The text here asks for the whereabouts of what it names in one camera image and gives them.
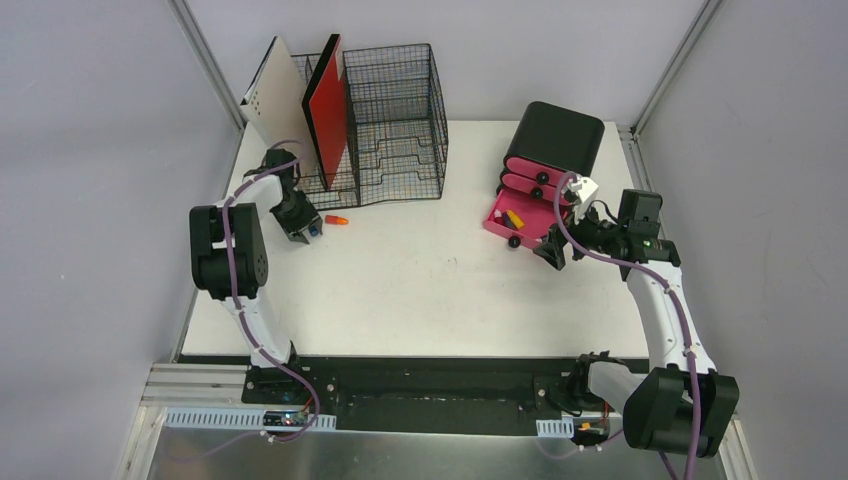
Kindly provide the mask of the orange red highlighter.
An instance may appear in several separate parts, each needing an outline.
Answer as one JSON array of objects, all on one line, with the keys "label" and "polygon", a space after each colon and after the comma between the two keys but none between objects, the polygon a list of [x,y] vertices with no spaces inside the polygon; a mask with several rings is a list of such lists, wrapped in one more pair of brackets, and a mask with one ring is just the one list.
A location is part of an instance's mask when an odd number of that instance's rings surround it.
[{"label": "orange red highlighter", "polygon": [[349,220],[344,217],[336,216],[336,215],[326,215],[324,217],[324,222],[330,225],[348,225]]}]

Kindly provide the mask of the yellow highlighter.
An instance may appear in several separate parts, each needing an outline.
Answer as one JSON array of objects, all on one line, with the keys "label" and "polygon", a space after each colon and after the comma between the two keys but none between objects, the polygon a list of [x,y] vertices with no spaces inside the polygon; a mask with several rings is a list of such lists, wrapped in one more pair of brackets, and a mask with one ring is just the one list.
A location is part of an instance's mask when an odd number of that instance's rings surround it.
[{"label": "yellow highlighter", "polygon": [[522,230],[525,227],[525,223],[523,220],[512,210],[507,210],[505,213],[508,214],[514,225],[516,226],[515,230]]}]

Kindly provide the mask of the black pink drawer unit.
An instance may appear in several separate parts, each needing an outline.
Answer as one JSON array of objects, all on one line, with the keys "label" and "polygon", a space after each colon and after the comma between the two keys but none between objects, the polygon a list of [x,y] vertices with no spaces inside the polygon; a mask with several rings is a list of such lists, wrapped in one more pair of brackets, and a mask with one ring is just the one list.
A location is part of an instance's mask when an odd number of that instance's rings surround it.
[{"label": "black pink drawer unit", "polygon": [[[483,228],[507,240],[510,248],[532,249],[556,223],[553,203],[569,206],[556,193],[561,177],[573,172],[589,177],[605,133],[602,120],[543,101],[525,108],[503,158],[495,201]],[[511,230],[494,220],[494,211],[514,211],[525,227]]]}]

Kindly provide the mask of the red A4 folder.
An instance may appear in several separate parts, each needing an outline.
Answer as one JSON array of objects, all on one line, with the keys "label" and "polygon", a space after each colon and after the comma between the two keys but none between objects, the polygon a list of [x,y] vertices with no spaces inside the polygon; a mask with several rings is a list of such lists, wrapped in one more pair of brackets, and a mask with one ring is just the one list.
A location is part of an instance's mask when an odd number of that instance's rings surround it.
[{"label": "red A4 folder", "polygon": [[302,107],[314,144],[321,184],[329,191],[347,146],[347,87],[339,33],[330,35],[313,67]]}]

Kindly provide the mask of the white A4 folder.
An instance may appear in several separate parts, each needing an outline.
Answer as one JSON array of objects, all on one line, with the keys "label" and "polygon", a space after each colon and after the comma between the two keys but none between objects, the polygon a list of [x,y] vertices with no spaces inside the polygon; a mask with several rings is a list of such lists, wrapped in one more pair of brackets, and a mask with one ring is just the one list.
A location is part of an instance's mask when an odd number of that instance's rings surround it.
[{"label": "white A4 folder", "polygon": [[314,143],[302,100],[306,91],[303,69],[291,57],[280,36],[275,36],[240,104],[242,112],[266,145],[284,145],[299,159],[303,176],[317,171]]}]

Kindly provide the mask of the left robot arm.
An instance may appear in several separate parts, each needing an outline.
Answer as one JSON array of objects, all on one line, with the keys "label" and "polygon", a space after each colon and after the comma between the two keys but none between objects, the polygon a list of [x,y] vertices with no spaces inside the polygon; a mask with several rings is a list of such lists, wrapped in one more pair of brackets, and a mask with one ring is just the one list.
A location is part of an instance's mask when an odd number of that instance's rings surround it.
[{"label": "left robot arm", "polygon": [[286,365],[294,353],[266,289],[271,260],[262,220],[272,217],[294,243],[309,244],[323,234],[321,215],[298,187],[298,170],[294,153],[271,148],[229,196],[189,212],[195,286],[228,311],[258,368]]}]

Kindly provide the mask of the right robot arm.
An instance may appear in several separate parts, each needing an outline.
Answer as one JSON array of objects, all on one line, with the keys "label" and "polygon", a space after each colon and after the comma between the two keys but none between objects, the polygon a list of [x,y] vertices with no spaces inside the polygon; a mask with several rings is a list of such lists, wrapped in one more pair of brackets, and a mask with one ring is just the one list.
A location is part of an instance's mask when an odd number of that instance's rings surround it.
[{"label": "right robot arm", "polygon": [[662,205],[656,193],[626,189],[611,220],[601,218],[592,200],[562,207],[534,252],[563,267],[570,245],[576,260],[616,266],[648,345],[644,377],[607,352],[581,355],[563,388],[571,407],[607,404],[621,415],[632,448],[710,458],[718,453],[740,390],[734,377],[719,373],[696,332],[677,246],[659,236]]}]

